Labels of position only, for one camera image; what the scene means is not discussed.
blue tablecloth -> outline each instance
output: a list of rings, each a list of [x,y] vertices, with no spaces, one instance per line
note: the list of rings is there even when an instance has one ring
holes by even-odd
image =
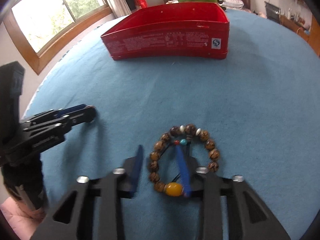
[[[44,182],[54,205],[79,175],[105,176],[134,155],[148,159],[173,125],[207,129],[221,152],[218,175],[242,174],[292,240],[320,209],[320,60],[294,32],[242,11],[228,11],[225,60],[147,57],[113,61],[100,35],[89,33],[57,64],[28,115],[78,104],[99,116],[72,129],[42,154]],[[207,152],[195,146],[201,165]],[[174,152],[160,161],[162,180],[177,174]],[[143,166],[135,199],[123,201],[127,240],[195,239],[199,203],[159,194]]]

wooden window frame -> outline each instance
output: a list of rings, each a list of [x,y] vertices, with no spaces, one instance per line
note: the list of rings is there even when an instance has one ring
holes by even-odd
[[[20,29],[13,11],[10,10],[4,18],[4,26],[20,54],[37,75],[70,41],[95,22],[108,16],[112,10],[108,5],[102,5],[95,10],[81,16],[75,23],[71,23],[48,41],[38,52],[32,48]]]

window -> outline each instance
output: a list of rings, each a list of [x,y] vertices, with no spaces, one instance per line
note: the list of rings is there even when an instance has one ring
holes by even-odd
[[[4,24],[39,74],[68,42],[110,13],[106,0],[16,0]]]

turquoise bead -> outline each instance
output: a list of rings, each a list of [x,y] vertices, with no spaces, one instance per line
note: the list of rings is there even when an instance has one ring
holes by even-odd
[[[181,139],[180,144],[181,145],[187,145],[188,141],[186,139]]]

red box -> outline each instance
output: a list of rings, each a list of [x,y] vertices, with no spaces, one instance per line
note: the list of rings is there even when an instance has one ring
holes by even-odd
[[[138,10],[101,38],[114,60],[169,55],[224,59],[229,20],[215,3],[164,4]]]

